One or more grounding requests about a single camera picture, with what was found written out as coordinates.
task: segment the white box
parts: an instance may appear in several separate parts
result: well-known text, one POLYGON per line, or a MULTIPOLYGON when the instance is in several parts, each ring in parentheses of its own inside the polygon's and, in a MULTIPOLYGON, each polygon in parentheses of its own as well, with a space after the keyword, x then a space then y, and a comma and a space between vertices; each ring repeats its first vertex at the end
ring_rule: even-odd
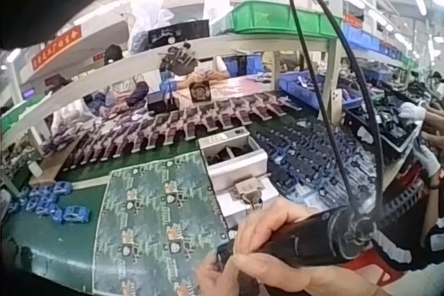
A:
POLYGON ((250 133, 245 127, 205 137, 199 139, 198 142, 216 194, 233 187, 237 182, 266 174, 268 156, 265 150, 260 148, 256 141, 250 137, 250 133), (214 156, 227 146, 242 147, 245 145, 249 145, 253 151, 217 164, 209 165, 207 163, 210 156, 214 156))
MULTIPOLYGON (((278 190, 271 184, 267 177, 259 179, 264 188, 262 189, 262 209, 273 204, 279 197, 278 190)), ((216 194, 216 199, 221 207, 222 215, 227 222, 228 228, 237 226, 244 218, 251 214, 251 206, 242 200, 233 200, 230 192, 216 194)))

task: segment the black cable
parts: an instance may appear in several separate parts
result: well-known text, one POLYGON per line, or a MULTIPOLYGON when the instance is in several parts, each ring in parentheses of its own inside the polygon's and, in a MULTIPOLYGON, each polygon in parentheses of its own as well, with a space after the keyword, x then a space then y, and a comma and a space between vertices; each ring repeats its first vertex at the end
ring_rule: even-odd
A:
MULTIPOLYGON (((379 215, 382 212, 382 191, 383 191, 383 182, 384 182, 384 160, 382 157, 382 142, 381 142, 381 135, 379 133, 379 126, 378 123, 376 121, 376 113, 375 113, 375 109, 373 107, 373 102, 371 100, 370 94, 368 93, 367 90, 367 86, 366 86, 366 79, 364 78, 364 75, 362 74, 362 70, 359 67, 356 57, 350 47, 350 45, 348 44, 347 39, 345 38, 345 35, 343 34, 341 27, 339 26, 339 24, 337 23, 337 21, 335 20, 333 14, 330 12, 329 8, 327 7, 327 4, 324 2, 324 0, 317 0, 317 2, 319 3, 319 5, 321 6, 321 8, 323 9, 323 12, 325 13, 325 15, 327 16, 328 20, 330 21, 335 33, 337 34, 339 40, 341 41, 341 44, 343 46, 343 48, 345 49, 345 53, 347 54, 348 58, 350 59, 350 67, 351 69, 354 71, 354 73, 356 74, 357 77, 357 81, 359 84, 359 87, 361 88, 361 92, 362 92, 362 96, 364 99, 364 103, 366 105, 366 109, 367 109, 367 113, 368 113, 368 118, 370 121, 370 129, 371 129, 371 134, 373 136, 374 142, 375 142, 375 149, 376 151, 374 152, 375 154, 375 159, 376 159, 376 198, 375 198, 375 206, 371 212, 371 215, 373 215, 375 217, 376 220, 379 219, 379 215)), ((292 8, 292 13, 295 19, 295 22, 297 20, 297 17, 294 15, 294 13, 296 13, 296 7, 294 6, 294 0, 290 0, 290 7, 292 8)), ((302 35, 302 31, 300 29, 298 29, 298 34, 301 38, 302 35)))
POLYGON ((325 106, 324 106, 324 102, 323 102, 323 99, 322 99, 322 95, 321 95, 321 92, 319 90, 318 81, 316 79, 316 74, 314 73, 313 63, 311 62, 311 59, 310 59, 310 54, 309 54, 309 51, 308 51, 307 43, 305 42, 305 38, 304 38, 304 35, 302 33, 302 27, 301 27, 300 22, 299 22, 298 13, 296 12, 296 7, 295 7, 295 4, 294 4, 294 0, 289 0, 289 3, 290 3, 290 9, 291 9, 291 13, 293 15, 294 22, 296 24, 296 30, 298 31, 298 35, 299 35, 299 39, 300 39, 300 44, 302 46, 302 51, 304 52, 304 55, 305 55, 305 57, 307 59, 307 67, 308 67, 308 70, 309 70, 309 73, 310 73, 310 76, 311 76, 311 81, 313 81, 313 86, 314 86, 314 91, 316 93, 316 97, 317 97, 318 102, 319 102, 319 110, 321 111, 322 118, 324 120, 324 124, 325 124, 325 127, 327 129, 328 137, 330 138, 330 142, 331 142, 332 147, 333 147, 334 156, 336 157, 336 162, 338 164, 339 171, 341 173, 342 179, 344 181, 345 189, 347 191, 348 201, 350 202, 350 206, 352 207, 353 211, 357 215, 360 215, 360 213, 359 213, 359 205, 357 203, 356 197, 352 193, 352 189, 350 187, 350 183, 348 182, 348 177, 347 177, 347 174, 345 172, 345 167, 343 165, 343 162, 342 162, 342 159, 341 159, 341 155, 339 154, 339 150, 338 150, 338 147, 337 147, 336 142, 334 140, 333 132, 332 132, 332 129, 331 129, 329 121, 328 121, 327 111, 325 110, 325 106))

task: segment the hat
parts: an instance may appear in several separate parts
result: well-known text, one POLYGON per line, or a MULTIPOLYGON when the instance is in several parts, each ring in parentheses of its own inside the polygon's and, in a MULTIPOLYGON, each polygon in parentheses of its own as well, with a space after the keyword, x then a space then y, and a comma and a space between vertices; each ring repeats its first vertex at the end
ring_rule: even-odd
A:
POLYGON ((123 59, 123 53, 120 46, 116 44, 111 44, 105 50, 105 65, 116 62, 117 60, 123 59))

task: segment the white glove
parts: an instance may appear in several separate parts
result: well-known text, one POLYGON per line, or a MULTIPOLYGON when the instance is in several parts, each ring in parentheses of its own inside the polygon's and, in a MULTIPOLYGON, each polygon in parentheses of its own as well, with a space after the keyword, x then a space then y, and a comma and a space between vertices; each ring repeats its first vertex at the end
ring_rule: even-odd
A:
POLYGON ((413 148, 413 154, 425 168, 429 176, 433 176, 441 168, 435 154, 432 153, 425 145, 421 145, 420 150, 413 148))
POLYGON ((412 121, 423 121, 425 118, 425 108, 418 107, 410 102, 403 103, 400 107, 399 117, 412 121))

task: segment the toy car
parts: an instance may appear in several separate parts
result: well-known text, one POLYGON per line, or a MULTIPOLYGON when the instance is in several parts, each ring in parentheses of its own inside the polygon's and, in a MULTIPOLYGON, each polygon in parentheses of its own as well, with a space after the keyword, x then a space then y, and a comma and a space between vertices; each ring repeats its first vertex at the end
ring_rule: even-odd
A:
POLYGON ((52 185, 43 185, 40 187, 40 195, 49 195, 53 193, 52 185))
POLYGON ((29 193, 29 197, 37 197, 39 196, 40 193, 40 186, 35 186, 32 188, 31 192, 29 193))
POLYGON ((58 195, 54 194, 54 193, 50 193, 48 195, 41 195, 40 196, 40 200, 39 200, 39 204, 43 203, 43 202, 47 202, 49 204, 53 204, 56 203, 58 199, 58 195))
POLYGON ((8 206, 8 214, 17 213, 20 210, 20 204, 17 201, 13 201, 8 206))
POLYGON ((49 214, 49 207, 52 205, 52 202, 39 202, 37 207, 35 208, 35 213, 38 216, 45 216, 49 214))
POLYGON ((70 182, 56 182, 53 193, 58 195, 67 195, 72 192, 72 184, 70 182))
POLYGON ((68 206, 63 213, 63 220, 71 223, 88 223, 91 211, 84 206, 68 206))
POLYGON ((56 204, 49 206, 49 216, 57 223, 63 223, 63 210, 56 204))
POLYGON ((28 203, 26 204, 25 211, 35 211, 38 203, 40 201, 40 197, 32 197, 29 198, 28 203))

